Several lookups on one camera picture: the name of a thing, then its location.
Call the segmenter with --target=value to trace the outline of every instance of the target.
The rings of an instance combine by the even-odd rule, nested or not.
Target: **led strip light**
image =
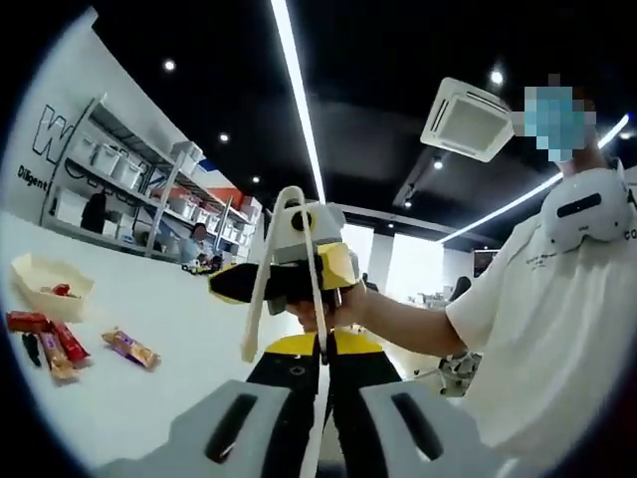
[[[283,53],[286,57],[288,65],[288,74],[292,82],[292,90],[297,102],[297,111],[303,128],[303,135],[306,138],[306,146],[308,147],[308,155],[310,156],[310,165],[312,166],[312,174],[315,177],[315,185],[317,187],[318,201],[325,204],[325,192],[322,187],[322,178],[320,176],[319,156],[317,155],[317,145],[315,144],[315,136],[312,133],[312,124],[310,123],[310,111],[308,110],[308,100],[306,92],[303,88],[303,78],[301,76],[301,67],[299,66],[299,58],[297,56],[297,47],[295,45],[295,37],[292,33],[292,24],[290,23],[290,15],[285,0],[272,0],[272,10],[275,14],[277,29],[279,30],[279,38],[283,46]]]
[[[619,131],[621,131],[628,124],[628,120],[629,120],[628,115],[624,115],[622,117],[622,119],[619,121],[619,123],[616,124],[611,131],[609,131],[607,134],[604,135],[604,137],[599,141],[597,146],[601,149],[606,144],[608,144],[619,133]],[[458,229],[456,232],[454,232],[452,234],[449,234],[448,236],[445,236],[445,237],[443,237],[442,239],[439,239],[436,242],[438,244],[444,244],[445,242],[450,241],[451,239],[454,239],[455,237],[462,236],[466,232],[469,232],[472,229],[475,229],[476,227],[481,226],[484,223],[491,221],[493,218],[498,217],[498,216],[504,214],[505,212],[513,209],[514,207],[519,206],[523,202],[531,199],[532,197],[534,197],[535,195],[541,193],[542,191],[544,191],[548,187],[551,187],[554,184],[556,184],[561,178],[562,178],[562,173],[560,172],[560,173],[556,174],[555,176],[553,176],[552,178],[550,178],[550,179],[546,180],[545,182],[543,182],[542,184],[540,184],[538,187],[532,189],[527,194],[525,194],[523,196],[520,196],[518,199],[510,202],[506,206],[503,206],[500,209],[495,210],[491,214],[488,214],[485,217],[483,217],[482,219],[478,219],[476,222],[472,222],[471,224],[469,224],[468,226],[463,227],[462,229]]]

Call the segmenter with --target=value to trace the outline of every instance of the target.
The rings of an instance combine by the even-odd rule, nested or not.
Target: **white t-shirt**
[[[621,240],[564,254],[532,217],[446,311],[484,353],[463,400],[483,441],[553,466],[596,417],[637,332],[637,213]]]

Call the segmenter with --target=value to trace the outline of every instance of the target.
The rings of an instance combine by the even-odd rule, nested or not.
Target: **cardboard tray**
[[[34,311],[58,322],[82,322],[84,303],[93,290],[94,281],[71,264],[50,261],[42,256],[25,254],[11,263],[11,280],[29,301]],[[78,296],[61,297],[41,292],[43,287],[69,284]]]

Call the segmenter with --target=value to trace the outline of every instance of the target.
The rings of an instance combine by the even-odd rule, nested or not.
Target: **metal shelving unit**
[[[71,133],[67,143],[64,145],[56,167],[54,168],[50,187],[47,190],[45,200],[42,205],[42,212],[40,215],[40,225],[54,229],[58,232],[70,235],[72,237],[84,239],[87,242],[109,247],[111,249],[121,250],[131,254],[142,254],[146,257],[153,257],[163,260],[177,261],[177,258],[167,253],[155,251],[153,244],[157,234],[159,222],[164,216],[170,216],[182,224],[192,227],[194,221],[189,218],[185,218],[175,211],[166,207],[166,203],[174,184],[179,184],[184,187],[194,196],[198,197],[202,205],[212,204],[219,209],[222,209],[221,220],[217,223],[217,230],[215,232],[209,232],[209,236],[214,239],[214,249],[218,250],[221,240],[224,240],[230,244],[238,244],[237,241],[231,240],[226,237],[222,237],[221,234],[224,230],[227,218],[230,216],[232,219],[239,221],[242,224],[250,224],[244,214],[237,211],[230,206],[230,200],[227,202],[222,201],[214,194],[210,193],[205,187],[201,186],[194,179],[186,176],[179,170],[181,164],[175,162],[170,156],[154,147],[145,138],[134,132],[129,128],[121,119],[117,117],[113,112],[109,111],[104,105],[106,95],[100,99],[93,99],[87,105],[83,111],[78,124]],[[104,174],[100,170],[93,167],[87,162],[75,160],[69,156],[69,151],[73,150],[73,147],[78,140],[77,132],[83,129],[83,126],[90,121],[99,129],[101,129],[106,135],[116,140],[122,147],[129,152],[140,157],[147,164],[147,171],[142,176],[141,184],[138,190],[129,189],[123,184],[118,183],[112,177]],[[113,189],[118,193],[122,193],[135,204],[134,221],[136,223],[137,216],[140,208],[145,207],[146,210],[150,209],[154,211],[151,230],[148,235],[148,241],[145,246],[138,244],[128,244],[113,237],[104,236],[104,234],[97,234],[92,231],[88,231],[81,227],[75,226],[71,223],[62,221],[50,214],[52,210],[53,202],[58,187],[60,186],[63,174],[66,167],[78,170],[86,174],[90,179],[99,182],[107,188]],[[159,199],[150,198],[145,195],[149,185],[150,179],[155,171],[160,171],[167,176],[165,185],[163,186],[163,192]]]

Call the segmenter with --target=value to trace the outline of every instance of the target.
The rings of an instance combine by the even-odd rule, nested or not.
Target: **hand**
[[[360,281],[347,292],[341,293],[342,304],[333,313],[328,311],[326,306],[323,306],[327,330],[331,331],[335,327],[347,327],[353,324],[362,325],[367,294],[370,293],[367,292],[365,285]],[[299,318],[299,323],[303,326],[304,332],[317,331],[317,315],[313,302],[288,304],[287,310]]]

